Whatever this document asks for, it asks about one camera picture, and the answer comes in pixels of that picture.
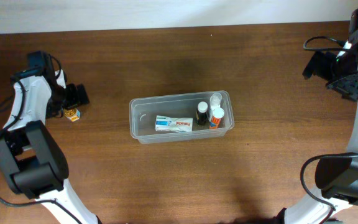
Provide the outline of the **small gold-lid jar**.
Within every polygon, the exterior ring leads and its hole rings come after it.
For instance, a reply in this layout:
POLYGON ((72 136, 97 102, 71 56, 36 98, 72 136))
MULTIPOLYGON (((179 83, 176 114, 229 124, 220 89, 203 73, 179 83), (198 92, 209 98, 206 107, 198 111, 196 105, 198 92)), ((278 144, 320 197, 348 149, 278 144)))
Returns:
POLYGON ((64 109, 63 110, 63 115, 67 119, 69 119, 70 121, 75 122, 75 121, 80 119, 81 113, 80 113, 80 111, 78 109, 73 108, 73 109, 70 109, 70 110, 64 109))

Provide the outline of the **white Panadol medicine box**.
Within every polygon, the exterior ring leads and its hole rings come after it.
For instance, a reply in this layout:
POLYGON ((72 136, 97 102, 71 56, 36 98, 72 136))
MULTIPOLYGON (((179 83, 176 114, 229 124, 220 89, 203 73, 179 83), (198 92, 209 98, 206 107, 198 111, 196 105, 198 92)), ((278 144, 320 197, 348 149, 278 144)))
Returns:
POLYGON ((192 118, 171 118, 156 116, 155 130, 161 132, 191 132, 193 130, 192 118))

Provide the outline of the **white spray bottle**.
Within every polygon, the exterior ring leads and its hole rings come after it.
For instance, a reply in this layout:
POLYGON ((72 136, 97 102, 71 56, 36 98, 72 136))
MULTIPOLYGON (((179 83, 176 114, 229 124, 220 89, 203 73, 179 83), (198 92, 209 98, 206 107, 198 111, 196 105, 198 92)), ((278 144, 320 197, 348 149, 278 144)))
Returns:
POLYGON ((209 111, 208 111, 208 121, 211 121, 213 111, 216 108, 221 107, 222 95, 220 93, 213 93, 209 99, 209 111))

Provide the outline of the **orange tube white cap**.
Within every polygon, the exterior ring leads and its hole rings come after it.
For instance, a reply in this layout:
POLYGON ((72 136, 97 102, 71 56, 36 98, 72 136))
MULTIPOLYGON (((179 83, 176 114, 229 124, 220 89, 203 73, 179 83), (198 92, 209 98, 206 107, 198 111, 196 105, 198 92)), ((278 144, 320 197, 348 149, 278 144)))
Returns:
POLYGON ((211 121, 209 122, 209 129, 217 129, 225 112, 222 108, 215 108, 211 113, 211 121))

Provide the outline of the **dark bottle white cap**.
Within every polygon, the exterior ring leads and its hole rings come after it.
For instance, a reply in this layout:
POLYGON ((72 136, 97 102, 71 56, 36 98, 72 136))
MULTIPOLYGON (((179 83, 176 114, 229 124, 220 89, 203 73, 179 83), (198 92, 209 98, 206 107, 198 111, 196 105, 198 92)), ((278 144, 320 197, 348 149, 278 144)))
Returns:
POLYGON ((208 115, 208 104, 205 101, 201 101, 198 103, 196 110, 196 122, 198 125, 204 125, 207 121, 208 115))

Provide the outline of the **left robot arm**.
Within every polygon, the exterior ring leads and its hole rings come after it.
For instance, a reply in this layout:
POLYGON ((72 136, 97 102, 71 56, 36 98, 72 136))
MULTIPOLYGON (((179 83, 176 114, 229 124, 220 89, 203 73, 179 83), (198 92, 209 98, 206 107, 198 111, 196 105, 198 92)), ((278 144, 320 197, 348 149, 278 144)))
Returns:
POLYGON ((0 202, 9 207, 43 205, 60 223, 100 223, 77 196, 68 180, 63 151, 45 126, 46 119, 80 117, 78 107, 90 100, 82 84, 67 82, 60 62, 51 54, 27 54, 27 69, 11 76, 14 102, 0 130, 0 170, 15 194, 26 203, 0 202))

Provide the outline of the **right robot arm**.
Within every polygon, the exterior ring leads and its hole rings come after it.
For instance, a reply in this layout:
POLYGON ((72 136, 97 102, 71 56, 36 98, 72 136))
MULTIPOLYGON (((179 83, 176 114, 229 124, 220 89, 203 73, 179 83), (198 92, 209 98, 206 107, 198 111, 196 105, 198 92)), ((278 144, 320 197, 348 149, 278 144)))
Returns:
POLYGON ((345 153, 314 156, 302 165, 305 196, 283 208, 272 223, 330 223, 336 213, 358 205, 358 9, 351 15, 347 40, 336 43, 337 48, 313 48, 303 76, 319 76, 327 89, 357 103, 351 138, 345 153))

